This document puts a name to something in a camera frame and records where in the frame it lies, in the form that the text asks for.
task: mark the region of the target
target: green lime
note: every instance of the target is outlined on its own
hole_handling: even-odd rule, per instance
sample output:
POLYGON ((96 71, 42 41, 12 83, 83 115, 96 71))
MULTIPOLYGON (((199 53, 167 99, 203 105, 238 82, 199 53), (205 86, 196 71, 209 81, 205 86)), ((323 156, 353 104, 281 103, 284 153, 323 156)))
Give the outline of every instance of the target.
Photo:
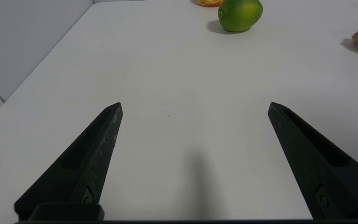
POLYGON ((225 29, 240 32, 251 28, 263 12, 259 0, 226 0, 218 10, 219 22, 225 29))

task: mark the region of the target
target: table surface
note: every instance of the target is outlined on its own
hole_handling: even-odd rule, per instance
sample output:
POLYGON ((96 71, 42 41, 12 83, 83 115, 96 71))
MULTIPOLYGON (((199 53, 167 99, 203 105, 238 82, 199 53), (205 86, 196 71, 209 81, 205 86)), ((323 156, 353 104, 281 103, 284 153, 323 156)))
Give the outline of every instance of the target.
POLYGON ((116 102, 106 219, 311 218, 267 110, 358 161, 358 0, 261 2, 236 34, 188 0, 92 6, 0 108, 0 223, 116 102))

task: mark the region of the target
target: screw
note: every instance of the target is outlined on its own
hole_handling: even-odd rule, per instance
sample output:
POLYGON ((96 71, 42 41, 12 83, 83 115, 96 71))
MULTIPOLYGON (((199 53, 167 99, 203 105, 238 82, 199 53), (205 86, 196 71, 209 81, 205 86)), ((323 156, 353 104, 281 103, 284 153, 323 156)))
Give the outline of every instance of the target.
POLYGON ((320 203, 323 207, 328 207, 328 200, 324 196, 320 197, 320 203))

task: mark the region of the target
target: white table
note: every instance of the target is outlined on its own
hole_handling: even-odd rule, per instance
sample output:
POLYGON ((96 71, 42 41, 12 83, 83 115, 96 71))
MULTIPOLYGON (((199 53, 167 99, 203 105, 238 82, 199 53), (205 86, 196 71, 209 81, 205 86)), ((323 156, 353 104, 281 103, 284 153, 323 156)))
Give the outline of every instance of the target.
POLYGON ((267 110, 358 161, 358 0, 261 2, 239 34, 188 0, 92 6, 0 108, 0 223, 116 102, 106 219, 311 218, 267 110))

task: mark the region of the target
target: lime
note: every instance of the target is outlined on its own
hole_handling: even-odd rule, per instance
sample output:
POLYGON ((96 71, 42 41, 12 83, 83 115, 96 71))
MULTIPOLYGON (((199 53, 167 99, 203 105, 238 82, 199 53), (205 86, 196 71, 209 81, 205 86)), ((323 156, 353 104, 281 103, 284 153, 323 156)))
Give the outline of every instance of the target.
POLYGON ((226 0, 218 10, 219 22, 225 29, 240 32, 251 28, 263 12, 259 0, 226 0))

